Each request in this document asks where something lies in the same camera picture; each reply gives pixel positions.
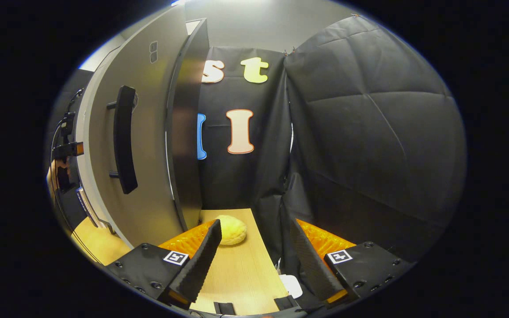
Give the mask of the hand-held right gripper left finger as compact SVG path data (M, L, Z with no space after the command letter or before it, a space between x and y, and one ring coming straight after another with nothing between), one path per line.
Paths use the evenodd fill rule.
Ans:
M222 239L214 219L155 246L143 243L106 266L118 280L168 306L196 302Z

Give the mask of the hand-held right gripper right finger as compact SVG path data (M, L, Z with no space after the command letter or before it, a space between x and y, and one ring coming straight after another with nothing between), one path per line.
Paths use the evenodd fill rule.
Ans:
M289 237L310 288L326 308L369 298L415 266L373 240L354 243L301 219L289 219Z

